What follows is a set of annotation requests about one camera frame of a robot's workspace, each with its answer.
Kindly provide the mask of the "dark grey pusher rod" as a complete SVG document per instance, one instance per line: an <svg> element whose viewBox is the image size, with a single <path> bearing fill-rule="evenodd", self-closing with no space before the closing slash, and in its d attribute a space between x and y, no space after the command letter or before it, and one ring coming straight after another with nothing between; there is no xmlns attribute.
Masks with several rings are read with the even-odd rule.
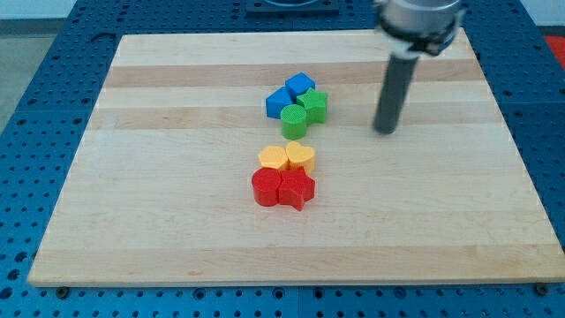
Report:
<svg viewBox="0 0 565 318"><path fill-rule="evenodd" d="M377 133L389 135L396 130L417 63L418 57L390 56L373 120Z"/></svg>

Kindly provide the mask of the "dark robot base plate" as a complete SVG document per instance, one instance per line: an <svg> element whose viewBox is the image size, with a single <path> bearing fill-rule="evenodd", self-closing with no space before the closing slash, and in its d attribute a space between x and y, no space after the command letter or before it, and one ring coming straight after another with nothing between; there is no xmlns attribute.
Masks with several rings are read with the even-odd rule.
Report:
<svg viewBox="0 0 565 318"><path fill-rule="evenodd" d="M339 0L244 0L247 15L286 13L336 13Z"/></svg>

